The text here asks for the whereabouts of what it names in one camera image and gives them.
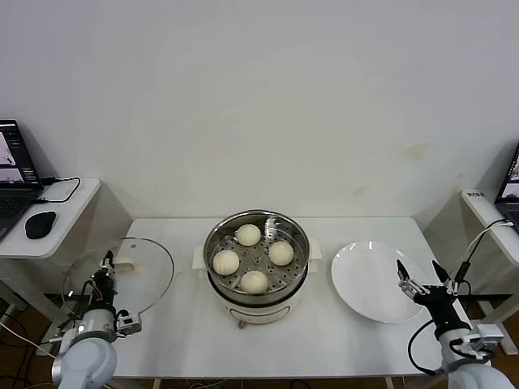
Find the laptop screen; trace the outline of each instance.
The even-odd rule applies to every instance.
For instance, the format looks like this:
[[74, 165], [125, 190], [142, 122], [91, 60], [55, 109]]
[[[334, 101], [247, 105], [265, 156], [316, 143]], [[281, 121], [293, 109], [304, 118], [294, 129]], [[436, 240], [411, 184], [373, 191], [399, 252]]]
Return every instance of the laptop screen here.
[[0, 188], [38, 188], [40, 178], [14, 120], [0, 120]]
[[495, 201], [519, 202], [519, 147], [516, 149], [500, 193]]

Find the wooden floor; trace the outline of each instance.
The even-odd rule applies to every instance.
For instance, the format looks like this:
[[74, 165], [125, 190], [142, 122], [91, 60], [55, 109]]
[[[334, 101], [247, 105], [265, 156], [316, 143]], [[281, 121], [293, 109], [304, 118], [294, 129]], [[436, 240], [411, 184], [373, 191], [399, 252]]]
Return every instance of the wooden floor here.
[[[0, 312], [5, 310], [5, 305], [0, 304]], [[481, 318], [481, 312], [475, 304], [470, 305], [469, 316], [471, 318]], [[37, 342], [45, 334], [49, 321], [42, 317], [36, 310], [29, 307], [24, 312], [16, 313], [15, 317], [24, 325], [28, 332], [28, 338]], [[18, 323], [10, 320], [7, 325], [14, 331], [23, 333]], [[513, 315], [504, 324], [511, 337], [519, 344], [519, 314]], [[28, 348], [28, 353], [24, 358], [25, 347], [24, 342], [9, 334], [7, 331], [0, 331], [0, 342], [14, 344], [21, 347], [11, 347], [0, 344], [0, 389], [3, 388], [24, 388], [23, 379], [15, 383], [14, 379], [6, 376], [18, 376], [28, 378], [28, 384], [51, 383], [50, 368], [52, 360], [49, 357], [38, 357], [33, 354], [33, 348]], [[493, 365], [505, 373], [514, 386], [519, 388], [519, 356], [506, 356], [502, 353], [501, 348], [496, 349], [495, 358], [492, 360]], [[412, 378], [393, 377], [392, 381], [396, 389], [403, 388], [403, 382], [409, 382]], [[191, 381], [202, 383], [214, 383], [215, 381]], [[383, 378], [338, 378], [338, 379], [306, 379], [304, 382], [311, 389], [385, 389]], [[141, 380], [139, 384], [143, 388], [152, 388], [152, 380]], [[162, 389], [188, 389], [189, 385], [186, 380], [163, 380]], [[308, 389], [304, 383], [291, 380], [229, 380], [220, 385], [221, 389]], [[435, 389], [446, 389], [445, 382], [438, 384]]]

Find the white wall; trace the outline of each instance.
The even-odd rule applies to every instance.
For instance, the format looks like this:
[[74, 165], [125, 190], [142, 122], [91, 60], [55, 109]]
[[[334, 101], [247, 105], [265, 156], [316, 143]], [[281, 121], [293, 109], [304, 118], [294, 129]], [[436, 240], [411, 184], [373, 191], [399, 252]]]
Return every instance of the white wall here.
[[519, 123], [519, 3], [16, 1], [0, 117], [45, 173], [133, 217], [416, 216], [495, 185]]

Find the white plate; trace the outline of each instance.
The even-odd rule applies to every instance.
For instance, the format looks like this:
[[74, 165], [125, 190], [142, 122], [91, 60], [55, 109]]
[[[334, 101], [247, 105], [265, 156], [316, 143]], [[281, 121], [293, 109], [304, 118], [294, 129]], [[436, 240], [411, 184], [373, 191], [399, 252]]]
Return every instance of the white plate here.
[[397, 259], [411, 278], [423, 283], [424, 276], [413, 259], [384, 243], [363, 241], [343, 247], [333, 259], [335, 289], [362, 316], [382, 323], [411, 320], [423, 307], [398, 287]]

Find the white side table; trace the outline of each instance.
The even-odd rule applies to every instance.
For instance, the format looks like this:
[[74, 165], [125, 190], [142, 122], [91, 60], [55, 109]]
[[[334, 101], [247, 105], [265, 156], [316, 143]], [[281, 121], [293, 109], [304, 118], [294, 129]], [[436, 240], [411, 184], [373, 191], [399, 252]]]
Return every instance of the white side table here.
[[[42, 197], [64, 199], [75, 185], [75, 181], [57, 182], [48, 186]], [[64, 322], [66, 315], [44, 296], [38, 285], [27, 277], [17, 262], [20, 259], [46, 259], [54, 254], [100, 186], [101, 182], [97, 178], [81, 178], [81, 185], [66, 203], [32, 205], [16, 226], [0, 241], [0, 281], [53, 323]], [[49, 235], [41, 239], [28, 239], [25, 235], [27, 219], [47, 211], [54, 211], [57, 214]]]
[[[503, 215], [494, 205], [498, 190], [494, 189], [464, 189], [461, 197], [469, 206], [479, 221], [486, 227], [493, 221], [503, 219]], [[519, 266], [519, 235], [513, 227], [492, 229], [490, 235], [497, 246], [514, 266]], [[501, 347], [507, 355], [517, 355], [517, 347], [503, 326], [503, 321], [519, 311], [519, 292], [514, 293], [507, 301], [494, 309], [489, 301], [478, 301], [485, 318], [481, 323], [494, 323], [504, 334]]]

